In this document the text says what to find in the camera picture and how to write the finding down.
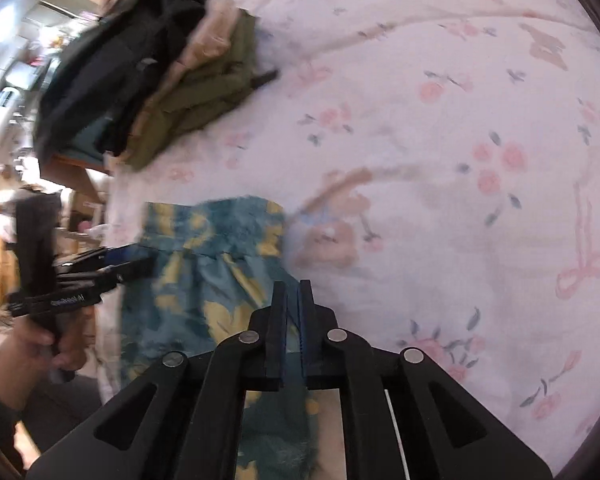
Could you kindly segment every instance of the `pink ribbon print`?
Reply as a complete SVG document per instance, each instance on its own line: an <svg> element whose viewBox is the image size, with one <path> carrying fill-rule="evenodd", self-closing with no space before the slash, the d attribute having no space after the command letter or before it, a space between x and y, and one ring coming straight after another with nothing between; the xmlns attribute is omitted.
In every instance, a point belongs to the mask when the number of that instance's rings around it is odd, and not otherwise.
<svg viewBox="0 0 600 480"><path fill-rule="evenodd" d="M583 183L588 181L589 171L581 179ZM600 251L592 249L591 237L591 202L587 199L587 213L582 218L582 197L580 195L581 181L573 185L576 199L576 256L578 266L574 269L563 270L558 274L555 283L555 295L560 300L568 300L578 291L580 285L586 278L600 278Z"/></svg>

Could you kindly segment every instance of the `pile of clothes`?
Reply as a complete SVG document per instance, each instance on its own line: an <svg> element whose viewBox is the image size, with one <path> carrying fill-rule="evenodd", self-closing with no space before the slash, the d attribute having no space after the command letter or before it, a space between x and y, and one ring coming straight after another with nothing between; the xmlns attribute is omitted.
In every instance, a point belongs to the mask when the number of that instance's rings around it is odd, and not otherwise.
<svg viewBox="0 0 600 480"><path fill-rule="evenodd" d="M42 96L34 149L103 171L107 153L140 170L275 78L258 72L255 18L233 0L109 0L69 44Z"/></svg>

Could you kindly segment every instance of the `olive green fabric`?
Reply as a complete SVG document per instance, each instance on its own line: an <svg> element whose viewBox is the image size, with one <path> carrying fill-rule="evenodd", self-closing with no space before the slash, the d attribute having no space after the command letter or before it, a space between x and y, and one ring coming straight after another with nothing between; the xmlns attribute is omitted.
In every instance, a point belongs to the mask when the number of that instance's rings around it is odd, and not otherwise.
<svg viewBox="0 0 600 480"><path fill-rule="evenodd" d="M187 73L154 107L141 132L130 136L126 163L141 170L178 136L199 130L237 107L253 91L255 21L242 10L230 49Z"/></svg>

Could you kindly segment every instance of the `person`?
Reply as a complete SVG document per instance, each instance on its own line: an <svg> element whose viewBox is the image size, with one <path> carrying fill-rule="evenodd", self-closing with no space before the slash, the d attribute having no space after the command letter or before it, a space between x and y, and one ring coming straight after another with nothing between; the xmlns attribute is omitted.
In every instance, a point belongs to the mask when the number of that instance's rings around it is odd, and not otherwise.
<svg viewBox="0 0 600 480"><path fill-rule="evenodd" d="M54 342L53 335L27 316L14 320L13 330L0 345L0 455L21 475L24 464L14 447L19 420L44 452L100 407L94 379L76 375L66 384L46 379L52 368L79 370L84 366L84 324L84 313L75 312L58 343L60 353L54 357L45 348ZM9 464L2 466L10 469Z"/></svg>

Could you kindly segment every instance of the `floral bedsheet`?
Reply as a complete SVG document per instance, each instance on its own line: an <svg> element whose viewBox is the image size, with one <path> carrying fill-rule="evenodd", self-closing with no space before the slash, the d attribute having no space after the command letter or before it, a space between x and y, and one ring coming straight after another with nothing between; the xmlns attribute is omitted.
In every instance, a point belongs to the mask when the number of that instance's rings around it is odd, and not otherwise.
<svg viewBox="0 0 600 480"><path fill-rule="evenodd" d="M280 78L118 170L108 244L145 202L281 204L287 269L341 326L419 346L559 471L600 415L591 20L577 0L237 1ZM108 370L117 308L98 313ZM343 478L337 402L320 406L316 478Z"/></svg>

